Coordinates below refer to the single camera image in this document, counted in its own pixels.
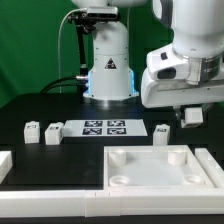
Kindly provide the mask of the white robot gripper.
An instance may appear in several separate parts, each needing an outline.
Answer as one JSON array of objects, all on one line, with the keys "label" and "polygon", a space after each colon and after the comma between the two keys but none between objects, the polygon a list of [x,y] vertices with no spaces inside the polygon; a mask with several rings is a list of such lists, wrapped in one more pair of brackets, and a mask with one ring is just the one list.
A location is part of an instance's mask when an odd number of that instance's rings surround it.
[{"label": "white robot gripper", "polygon": [[173,106],[178,122],[182,105],[205,103],[202,111],[206,115],[213,102],[224,101],[222,55],[189,58],[172,48],[150,52],[142,76],[141,100],[146,108]]}]

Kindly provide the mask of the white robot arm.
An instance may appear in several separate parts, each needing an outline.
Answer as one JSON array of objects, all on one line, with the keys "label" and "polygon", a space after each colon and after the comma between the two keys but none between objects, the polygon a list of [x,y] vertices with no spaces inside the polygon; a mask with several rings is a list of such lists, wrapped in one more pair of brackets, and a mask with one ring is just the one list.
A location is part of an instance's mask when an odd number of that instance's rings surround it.
[{"label": "white robot arm", "polygon": [[140,96],[147,108],[224,102],[224,0],[71,0],[93,35],[84,99],[108,104],[136,95],[128,32],[118,9],[145,4],[133,45],[144,50]]}]

